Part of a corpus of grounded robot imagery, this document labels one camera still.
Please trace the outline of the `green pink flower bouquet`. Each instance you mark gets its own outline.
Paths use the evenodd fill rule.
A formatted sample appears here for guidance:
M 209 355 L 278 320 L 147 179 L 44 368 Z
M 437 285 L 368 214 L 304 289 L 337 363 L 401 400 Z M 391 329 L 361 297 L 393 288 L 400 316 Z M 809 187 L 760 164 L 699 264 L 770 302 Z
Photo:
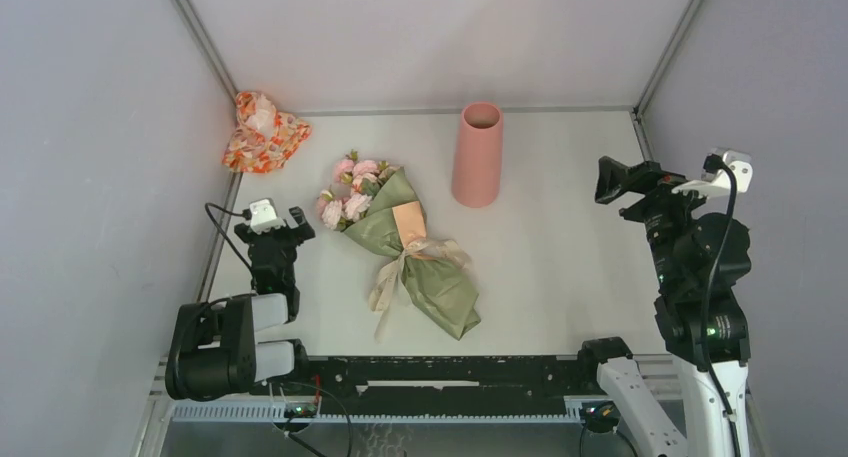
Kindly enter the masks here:
M 429 235 L 425 208 L 404 167 L 350 151 L 333 166 L 317 214 L 329 230 L 387 259 L 367 297 L 379 317 L 376 341 L 399 305 L 415 306 L 455 340 L 481 322 L 471 258 L 455 240 Z

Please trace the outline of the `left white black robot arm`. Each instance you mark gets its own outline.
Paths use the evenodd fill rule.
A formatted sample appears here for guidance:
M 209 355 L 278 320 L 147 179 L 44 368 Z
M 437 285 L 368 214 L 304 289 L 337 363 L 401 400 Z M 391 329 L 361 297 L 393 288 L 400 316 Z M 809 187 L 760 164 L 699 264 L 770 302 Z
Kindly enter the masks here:
M 234 233 L 246 244 L 239 258 L 250 274 L 245 294 L 179 308 L 165 368 L 165 387 L 175 400 L 208 402 L 247 393 L 274 380 L 290 394 L 305 391 L 313 371 L 298 339 L 260 341 L 260 331 L 290 324 L 300 311 L 294 263 L 297 249 L 315 231 L 299 207 L 289 225 L 272 200 L 240 212 Z

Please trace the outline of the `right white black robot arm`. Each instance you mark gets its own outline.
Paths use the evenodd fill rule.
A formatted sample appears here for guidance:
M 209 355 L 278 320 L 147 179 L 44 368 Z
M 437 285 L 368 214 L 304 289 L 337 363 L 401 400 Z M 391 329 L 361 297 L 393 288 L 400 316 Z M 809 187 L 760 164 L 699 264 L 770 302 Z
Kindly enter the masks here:
M 625 424 L 634 455 L 749 455 L 750 332 L 733 288 L 752 267 L 749 230 L 735 216 L 753 177 L 750 158 L 712 153 L 695 180 L 654 161 L 629 166 L 604 156 L 598 169 L 597 203 L 638 195 L 620 215 L 645 228 L 658 281 L 655 321 L 681 387 L 685 428 L 650 391 L 625 342 L 609 337 L 586 341 L 578 354 L 579 383 L 606 395 L 583 409 L 585 431 Z

